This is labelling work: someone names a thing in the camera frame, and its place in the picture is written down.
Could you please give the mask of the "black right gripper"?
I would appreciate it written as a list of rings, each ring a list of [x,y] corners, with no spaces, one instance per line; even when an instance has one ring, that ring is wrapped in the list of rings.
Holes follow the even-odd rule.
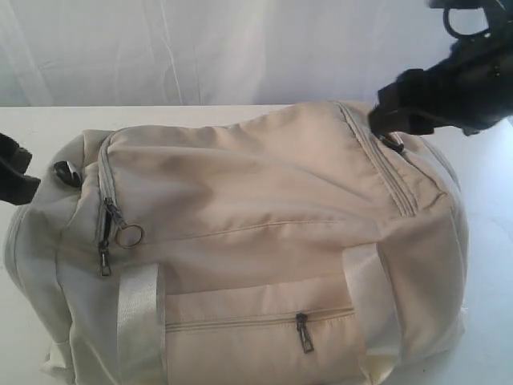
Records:
[[[438,81],[438,100],[426,117],[386,111],[384,107],[425,107],[429,102],[429,72],[420,68],[402,72],[378,92],[378,106],[368,115],[376,136],[393,132],[424,136],[448,126],[476,135],[512,114],[512,2],[429,1],[428,6],[443,10],[443,26],[456,39],[448,58],[429,69]],[[454,10],[482,10],[487,26],[462,33],[451,24]]]

